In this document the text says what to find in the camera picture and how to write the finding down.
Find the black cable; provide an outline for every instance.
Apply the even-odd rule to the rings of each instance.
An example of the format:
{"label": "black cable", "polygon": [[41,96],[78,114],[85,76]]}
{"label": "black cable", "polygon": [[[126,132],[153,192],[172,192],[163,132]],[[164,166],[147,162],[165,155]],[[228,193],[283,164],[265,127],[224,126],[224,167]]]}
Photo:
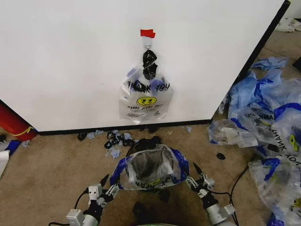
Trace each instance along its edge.
{"label": "black cable", "polygon": [[77,200],[76,200],[76,203],[75,203],[75,206],[74,206],[75,209],[77,208],[77,205],[78,205],[78,203],[79,203],[80,198],[81,198],[84,194],[88,194],[88,193],[89,193],[89,189],[86,188],[85,191],[83,191],[83,193],[80,194],[80,196],[79,196],[79,197],[77,198]]}
{"label": "black cable", "polygon": [[[253,156],[251,157],[250,161],[253,161],[254,158],[255,158],[256,154],[253,154]],[[238,176],[238,178],[236,179],[232,189],[231,189],[231,193],[229,192],[214,192],[214,191],[211,191],[207,188],[207,191],[213,193],[213,194],[227,194],[229,196],[229,203],[232,204],[232,206],[234,206],[234,202],[233,202],[233,192],[234,192],[234,188],[236,186],[236,184],[238,183],[238,181],[241,179],[241,177],[245,174],[245,172],[248,170],[249,168],[249,165],[246,166],[246,168],[244,169],[244,171],[242,171],[242,173]],[[239,223],[238,223],[238,219],[237,219],[237,216],[236,216],[236,212],[234,212],[234,214],[232,215],[232,218],[233,218],[233,221],[234,223],[239,226]]]}
{"label": "black cable", "polygon": [[48,224],[48,226],[51,226],[51,225],[69,226],[70,224],[62,224],[62,223],[57,223],[57,222],[50,222],[50,223]]}
{"label": "black cable", "polygon": [[[84,194],[88,194],[88,193],[89,193],[89,189],[86,188],[85,191],[83,191],[83,193],[80,194],[80,196],[79,196],[79,197],[77,198],[77,200],[76,200],[76,203],[75,203],[75,206],[74,206],[75,209],[77,208],[77,205],[78,205],[78,203],[79,203],[80,198],[81,198]],[[57,222],[50,222],[50,223],[48,224],[48,226],[51,226],[51,225],[69,226],[70,224],[63,224],[63,223],[57,223]]]}

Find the white wall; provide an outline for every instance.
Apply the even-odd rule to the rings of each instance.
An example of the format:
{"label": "white wall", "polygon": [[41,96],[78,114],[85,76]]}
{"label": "white wall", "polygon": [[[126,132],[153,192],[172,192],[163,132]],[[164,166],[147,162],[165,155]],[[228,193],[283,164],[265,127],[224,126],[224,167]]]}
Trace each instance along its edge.
{"label": "white wall", "polygon": [[290,7],[284,14],[284,18],[301,18],[301,0],[289,0],[291,2]]}
{"label": "white wall", "polygon": [[283,0],[2,0],[0,97],[37,130],[131,125],[119,88],[153,28],[161,121],[210,119]]}

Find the plastic bag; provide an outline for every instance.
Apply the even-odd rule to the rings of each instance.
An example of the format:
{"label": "plastic bag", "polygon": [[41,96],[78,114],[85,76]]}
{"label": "plastic bag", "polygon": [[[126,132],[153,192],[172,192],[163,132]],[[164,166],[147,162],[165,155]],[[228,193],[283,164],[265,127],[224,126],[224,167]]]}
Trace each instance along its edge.
{"label": "plastic bag", "polygon": [[301,196],[300,170],[281,156],[253,161],[249,163],[249,169],[260,199],[275,214],[275,219],[268,225],[278,226],[282,221],[284,225],[292,226],[292,216],[300,225],[301,218],[291,208]]}
{"label": "plastic bag", "polygon": [[186,179],[188,161],[177,150],[156,144],[121,159],[110,178],[114,184],[119,178],[120,189],[146,190],[172,186]]}
{"label": "plastic bag", "polygon": [[289,79],[282,83],[264,89],[261,92],[262,100],[268,104],[272,110],[279,108],[287,103],[301,104],[301,80]]}
{"label": "plastic bag", "polygon": [[234,145],[239,147],[257,146],[257,140],[252,133],[240,129],[228,119],[213,121],[208,127],[209,141],[217,145]]}
{"label": "plastic bag", "polygon": [[274,140],[282,153],[300,154],[301,147],[301,105],[288,103],[274,110],[272,125]]}
{"label": "plastic bag", "polygon": [[132,69],[121,86],[119,116],[135,124],[160,119],[167,114],[173,89],[154,63],[156,55],[147,50],[143,67]]}
{"label": "plastic bag", "polygon": [[238,111],[239,123],[256,136],[258,142],[277,144],[271,130],[274,114],[261,108],[244,107]]}
{"label": "plastic bag", "polygon": [[257,79],[255,73],[249,71],[248,76],[245,79],[232,86],[230,90],[228,119],[237,118],[236,111],[250,103],[256,83]]}

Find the yellow smiley face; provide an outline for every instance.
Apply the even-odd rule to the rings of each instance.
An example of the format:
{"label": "yellow smiley face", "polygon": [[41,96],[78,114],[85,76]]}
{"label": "yellow smiley face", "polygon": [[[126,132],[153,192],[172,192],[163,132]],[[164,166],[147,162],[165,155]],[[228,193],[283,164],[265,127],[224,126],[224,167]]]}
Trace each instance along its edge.
{"label": "yellow smiley face", "polygon": [[141,97],[137,100],[137,104],[141,107],[150,106],[156,103],[157,99],[154,97]]}

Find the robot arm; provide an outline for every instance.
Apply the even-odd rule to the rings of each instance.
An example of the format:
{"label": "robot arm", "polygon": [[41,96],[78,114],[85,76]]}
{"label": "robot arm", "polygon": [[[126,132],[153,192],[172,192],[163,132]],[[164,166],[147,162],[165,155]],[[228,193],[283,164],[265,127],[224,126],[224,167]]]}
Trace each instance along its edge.
{"label": "robot arm", "polygon": [[220,207],[218,201],[208,190],[208,188],[214,187],[214,181],[207,178],[206,173],[202,172],[199,166],[195,163],[193,164],[200,176],[200,180],[195,181],[191,176],[187,175],[186,183],[201,198],[203,208],[207,212],[210,223],[214,226],[236,226],[232,222],[227,221],[228,217],[235,212],[233,205],[229,204],[223,208]]}
{"label": "robot arm", "polygon": [[103,209],[108,202],[113,201],[119,191],[118,183],[112,185],[109,190],[103,189],[108,175],[97,185],[89,186],[89,208],[85,211],[71,209],[66,218],[70,226],[97,226],[100,223]]}

